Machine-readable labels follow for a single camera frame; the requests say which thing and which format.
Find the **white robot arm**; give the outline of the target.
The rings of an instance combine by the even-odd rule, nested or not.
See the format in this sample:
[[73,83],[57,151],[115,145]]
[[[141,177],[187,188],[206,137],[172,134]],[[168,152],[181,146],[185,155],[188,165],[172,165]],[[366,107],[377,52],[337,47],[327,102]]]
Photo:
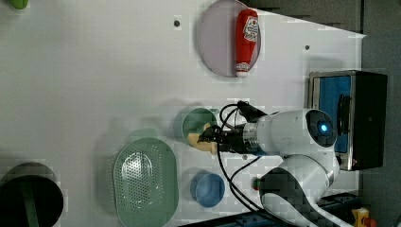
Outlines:
[[337,133],[330,116],[315,109],[272,114],[253,106],[238,110],[245,123],[227,131],[221,126],[208,127],[199,140],[214,142],[223,152],[283,159],[260,178],[264,210],[296,227],[352,227],[318,205],[340,174]]

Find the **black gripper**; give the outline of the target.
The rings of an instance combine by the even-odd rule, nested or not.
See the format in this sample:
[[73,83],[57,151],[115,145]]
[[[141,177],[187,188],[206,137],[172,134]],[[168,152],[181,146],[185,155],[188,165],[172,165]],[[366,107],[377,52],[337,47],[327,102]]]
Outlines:
[[257,132],[254,124],[241,124],[232,130],[223,131],[220,134],[221,127],[213,125],[208,127],[204,133],[200,135],[198,143],[218,143],[220,152],[231,152],[238,154],[261,155],[262,149],[257,140]]

